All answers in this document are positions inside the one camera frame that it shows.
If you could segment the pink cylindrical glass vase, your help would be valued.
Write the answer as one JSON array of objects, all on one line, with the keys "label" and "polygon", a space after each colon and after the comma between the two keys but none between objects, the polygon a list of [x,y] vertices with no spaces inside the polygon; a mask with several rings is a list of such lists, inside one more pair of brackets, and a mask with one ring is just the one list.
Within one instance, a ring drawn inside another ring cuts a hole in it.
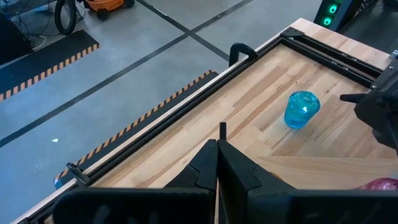
[{"label": "pink cylindrical glass vase", "polygon": [[398,179],[381,177],[356,187],[358,190],[398,190]]}]

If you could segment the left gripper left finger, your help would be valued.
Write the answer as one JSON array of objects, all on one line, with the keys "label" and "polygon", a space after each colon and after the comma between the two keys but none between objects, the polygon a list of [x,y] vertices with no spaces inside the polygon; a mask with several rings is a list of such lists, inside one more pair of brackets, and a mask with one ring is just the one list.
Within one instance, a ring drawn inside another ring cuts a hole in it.
[{"label": "left gripper left finger", "polygon": [[165,188],[199,188],[216,190],[218,143],[208,140],[185,168]]}]

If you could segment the black floor equipment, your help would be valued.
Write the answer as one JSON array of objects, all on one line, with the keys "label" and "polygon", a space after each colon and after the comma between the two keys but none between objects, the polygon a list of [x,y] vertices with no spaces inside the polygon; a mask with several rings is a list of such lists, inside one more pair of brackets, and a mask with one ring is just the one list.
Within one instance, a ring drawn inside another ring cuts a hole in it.
[{"label": "black floor equipment", "polygon": [[0,65],[32,52],[31,42],[0,12]]}]

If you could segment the black frame clamp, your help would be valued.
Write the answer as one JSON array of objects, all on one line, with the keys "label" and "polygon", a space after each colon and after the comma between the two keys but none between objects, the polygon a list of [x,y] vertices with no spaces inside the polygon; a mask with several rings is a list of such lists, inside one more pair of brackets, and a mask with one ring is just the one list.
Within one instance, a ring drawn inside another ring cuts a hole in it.
[{"label": "black frame clamp", "polygon": [[91,179],[74,163],[67,163],[67,168],[72,176],[74,176],[76,179],[78,185],[87,186],[90,183]]},{"label": "black frame clamp", "polygon": [[249,60],[258,58],[257,52],[250,46],[244,43],[234,43],[229,51],[229,67],[239,61],[239,54],[247,55]]}]

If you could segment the orange shop vacuum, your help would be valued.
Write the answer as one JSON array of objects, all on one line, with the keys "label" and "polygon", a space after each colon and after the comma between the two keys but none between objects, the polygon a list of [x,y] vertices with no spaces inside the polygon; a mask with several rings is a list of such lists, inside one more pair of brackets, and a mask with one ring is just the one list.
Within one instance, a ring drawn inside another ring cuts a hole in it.
[{"label": "orange shop vacuum", "polygon": [[84,6],[94,11],[97,18],[101,21],[105,21],[110,12],[122,6],[133,7],[135,2],[135,0],[83,0]]}]

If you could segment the black hazard-striped floor mat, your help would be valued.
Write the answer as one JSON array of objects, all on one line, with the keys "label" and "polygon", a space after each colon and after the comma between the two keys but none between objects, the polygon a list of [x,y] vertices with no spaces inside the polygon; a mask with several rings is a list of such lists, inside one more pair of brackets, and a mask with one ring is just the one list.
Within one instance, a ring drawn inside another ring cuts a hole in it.
[{"label": "black hazard-striped floor mat", "polygon": [[0,102],[71,65],[100,47],[79,30],[34,53],[0,68]]},{"label": "black hazard-striped floor mat", "polygon": [[[85,187],[93,185],[123,161],[124,153],[134,154],[141,143],[145,144],[159,131],[162,132],[173,121],[173,116],[195,101],[218,75],[217,72],[207,71],[79,159],[75,165],[91,179]],[[61,189],[71,180],[76,179],[67,168],[56,176],[55,186]]]}]

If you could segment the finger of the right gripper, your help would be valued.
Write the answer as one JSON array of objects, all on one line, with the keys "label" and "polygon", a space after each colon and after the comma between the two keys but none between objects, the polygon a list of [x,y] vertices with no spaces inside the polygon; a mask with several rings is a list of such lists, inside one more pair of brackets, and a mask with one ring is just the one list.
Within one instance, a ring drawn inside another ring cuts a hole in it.
[{"label": "finger of the right gripper", "polygon": [[344,95],[340,95],[340,100],[346,101],[349,103],[359,103],[365,97],[366,97],[365,93],[344,94]]}]

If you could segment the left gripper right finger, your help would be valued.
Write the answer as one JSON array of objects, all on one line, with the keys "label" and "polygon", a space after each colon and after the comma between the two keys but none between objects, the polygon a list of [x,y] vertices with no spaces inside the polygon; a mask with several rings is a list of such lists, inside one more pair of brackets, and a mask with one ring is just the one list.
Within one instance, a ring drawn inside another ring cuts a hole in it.
[{"label": "left gripper right finger", "polygon": [[218,141],[218,179],[227,224],[287,224],[294,188],[225,140]]}]

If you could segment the teal round bottle vase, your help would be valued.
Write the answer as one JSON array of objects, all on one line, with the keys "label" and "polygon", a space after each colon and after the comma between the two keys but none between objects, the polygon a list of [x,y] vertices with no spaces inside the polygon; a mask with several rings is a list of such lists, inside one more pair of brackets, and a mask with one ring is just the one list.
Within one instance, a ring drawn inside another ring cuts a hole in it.
[{"label": "teal round bottle vase", "polygon": [[289,96],[284,121],[291,128],[304,127],[318,113],[319,99],[309,91],[296,91]]}]

